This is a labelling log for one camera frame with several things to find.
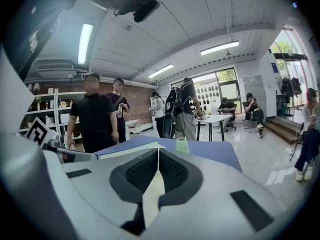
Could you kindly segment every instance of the ceiling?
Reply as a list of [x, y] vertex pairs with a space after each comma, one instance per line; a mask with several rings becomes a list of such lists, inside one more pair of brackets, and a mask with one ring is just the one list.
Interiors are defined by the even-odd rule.
[[[167, 81], [181, 72], [223, 60], [266, 52], [277, 36], [276, 25], [287, 0], [158, 0], [159, 8], [145, 21], [132, 13], [113, 14], [78, 0], [60, 16], [58, 31], [39, 59], [77, 62], [81, 27], [94, 24], [88, 48], [89, 71], [143, 83]], [[201, 56], [207, 48], [239, 41], [238, 47]], [[149, 75], [173, 64], [154, 78]]]

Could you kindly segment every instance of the stairs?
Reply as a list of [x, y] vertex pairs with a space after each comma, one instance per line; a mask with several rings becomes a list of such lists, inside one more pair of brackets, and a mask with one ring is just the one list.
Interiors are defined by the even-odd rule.
[[276, 116], [268, 119], [264, 127], [292, 145], [296, 138], [299, 137], [301, 123]]

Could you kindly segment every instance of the blue table surface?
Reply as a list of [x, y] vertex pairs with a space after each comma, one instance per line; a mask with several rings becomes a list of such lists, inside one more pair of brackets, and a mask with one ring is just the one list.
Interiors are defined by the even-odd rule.
[[[158, 138], [150, 136], [137, 136], [117, 145], [102, 149], [95, 152], [98, 156], [111, 154], [114, 152], [124, 151], [136, 148], [151, 142], [158, 141], [168, 151], [176, 151], [176, 140], [167, 138]], [[214, 160], [228, 166], [232, 166], [242, 172], [237, 155], [228, 141], [188, 141], [191, 155]]]

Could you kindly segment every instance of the bottle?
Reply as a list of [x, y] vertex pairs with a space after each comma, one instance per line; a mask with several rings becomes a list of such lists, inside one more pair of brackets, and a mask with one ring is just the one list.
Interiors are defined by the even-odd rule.
[[121, 118], [121, 117], [122, 117], [122, 107], [119, 106], [118, 112], [121, 112], [121, 115], [118, 115], [117, 117], [118, 117], [118, 118]]

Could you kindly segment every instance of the brick wall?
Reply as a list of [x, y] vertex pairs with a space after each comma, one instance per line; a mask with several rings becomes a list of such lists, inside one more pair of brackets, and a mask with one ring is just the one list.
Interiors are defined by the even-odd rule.
[[[47, 94], [48, 88], [58, 88], [59, 93], [67, 92], [84, 92], [84, 86], [82, 82], [74, 82], [71, 85], [68, 82], [41, 82], [40, 91], [38, 94]], [[112, 83], [100, 82], [98, 93], [107, 94], [114, 90]], [[141, 124], [152, 123], [151, 113], [147, 111], [147, 108], [151, 106], [150, 95], [153, 92], [152, 89], [125, 85], [122, 90], [122, 95], [126, 98], [130, 105], [130, 112], [123, 113], [126, 121], [133, 119], [140, 119]]]

